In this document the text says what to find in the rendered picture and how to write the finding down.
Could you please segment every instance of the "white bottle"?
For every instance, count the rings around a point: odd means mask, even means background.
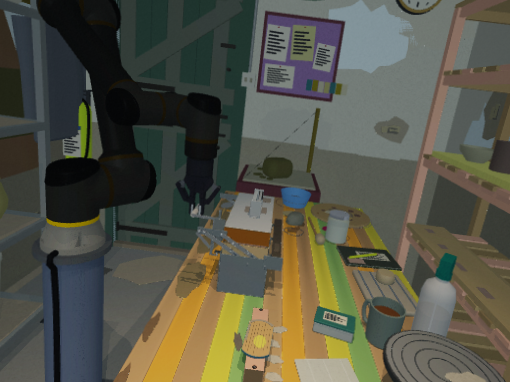
[[[446,337],[457,291],[450,283],[457,256],[445,253],[436,270],[436,277],[425,281],[421,288],[412,330],[423,330]]]

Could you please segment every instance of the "striped tabletop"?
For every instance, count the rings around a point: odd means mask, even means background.
[[[356,268],[344,267],[333,244],[315,243],[308,217],[321,229],[325,222],[311,214],[313,205],[299,210],[306,215],[300,232],[283,234],[283,268],[268,272],[264,298],[217,292],[218,259],[199,254],[197,241],[181,271],[190,261],[199,261],[207,268],[204,280],[183,299],[175,294],[175,278],[149,323],[156,325],[149,336],[146,331],[140,336],[115,382],[241,382],[245,356],[235,350],[234,333],[244,337],[253,308],[267,309],[269,322],[287,329],[274,333],[280,347],[271,348],[283,363],[268,362],[266,375],[276,373],[285,382],[299,382],[295,359],[347,358],[360,382],[381,380],[386,374],[382,351],[367,342],[359,319],[363,296],[352,275]],[[274,217],[282,219],[286,210],[291,209],[278,198]],[[350,229],[348,245],[386,249],[372,226]],[[402,272],[394,272],[417,300]],[[312,331],[319,305],[356,317],[352,343]]]

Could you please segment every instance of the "shelving unit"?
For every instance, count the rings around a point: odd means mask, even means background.
[[[510,138],[510,64],[453,69],[466,20],[510,25],[510,0],[466,0],[456,6],[396,260],[404,268],[412,245],[435,270],[444,252],[458,254],[452,279],[458,304],[448,337],[480,354],[510,381],[510,314],[502,297],[510,295],[510,260],[479,237],[489,204],[510,213],[510,175],[489,170],[487,163],[468,162],[460,154],[432,151],[450,86],[508,93],[494,144]],[[414,224],[428,170],[478,196],[467,235]]]
[[[44,177],[50,162],[49,96],[46,61],[46,23],[37,11],[36,1],[30,6],[10,0],[0,0],[0,9],[32,18],[36,120],[0,115],[0,139],[36,133],[39,157],[40,213],[7,210],[0,218],[0,266],[2,251],[44,227],[46,193]],[[0,292],[0,301],[9,315],[0,316],[0,359],[38,324],[43,317],[42,298],[19,293]]]

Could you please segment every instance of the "gray mug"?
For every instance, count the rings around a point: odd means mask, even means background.
[[[383,349],[386,341],[402,330],[406,318],[404,306],[388,297],[365,300],[361,316],[367,324],[366,337],[376,348]]]

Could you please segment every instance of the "mug handle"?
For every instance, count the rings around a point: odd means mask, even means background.
[[[365,300],[365,302],[363,303],[363,306],[361,307],[361,318],[363,319],[363,322],[366,324],[368,319],[367,319],[367,305],[369,303],[372,302],[372,299],[370,300]]]

